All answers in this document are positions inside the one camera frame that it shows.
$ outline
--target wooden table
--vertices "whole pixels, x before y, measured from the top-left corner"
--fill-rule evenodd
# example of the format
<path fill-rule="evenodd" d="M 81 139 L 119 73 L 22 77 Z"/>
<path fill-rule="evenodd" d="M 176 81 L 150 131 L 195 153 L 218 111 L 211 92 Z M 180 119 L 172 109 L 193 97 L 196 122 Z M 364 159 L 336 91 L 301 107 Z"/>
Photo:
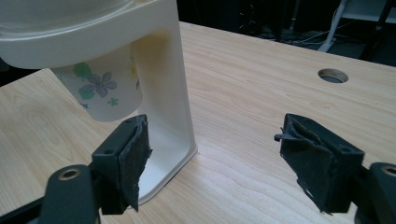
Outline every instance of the wooden table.
<path fill-rule="evenodd" d="M 353 223 L 324 215 L 279 156 L 286 113 L 309 117 L 396 163 L 396 68 L 181 23 L 198 153 L 139 213 L 103 223 Z M 318 71 L 348 75 L 326 82 Z M 44 194 L 48 177 L 91 153 L 119 121 L 92 120 L 50 70 L 0 88 L 0 214 Z"/>

